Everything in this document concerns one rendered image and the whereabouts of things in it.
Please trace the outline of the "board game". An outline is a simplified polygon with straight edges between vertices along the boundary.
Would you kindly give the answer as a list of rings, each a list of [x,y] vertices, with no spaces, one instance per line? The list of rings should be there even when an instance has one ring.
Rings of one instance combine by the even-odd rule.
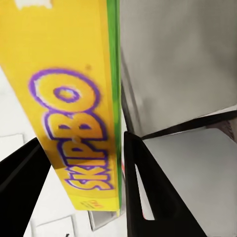
[[[122,197],[120,0],[0,0],[0,69],[76,210]]]

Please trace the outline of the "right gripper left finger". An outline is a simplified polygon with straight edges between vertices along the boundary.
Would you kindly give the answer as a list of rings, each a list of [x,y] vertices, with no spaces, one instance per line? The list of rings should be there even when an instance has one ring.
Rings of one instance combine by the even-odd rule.
[[[0,237],[23,237],[51,166],[37,137],[0,161]]]

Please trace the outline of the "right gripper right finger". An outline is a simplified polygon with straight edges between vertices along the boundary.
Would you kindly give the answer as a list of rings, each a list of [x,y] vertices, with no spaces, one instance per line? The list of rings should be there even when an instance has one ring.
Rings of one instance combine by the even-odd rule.
[[[124,132],[127,237],[207,237],[143,140]],[[155,220],[143,217],[137,165]]]

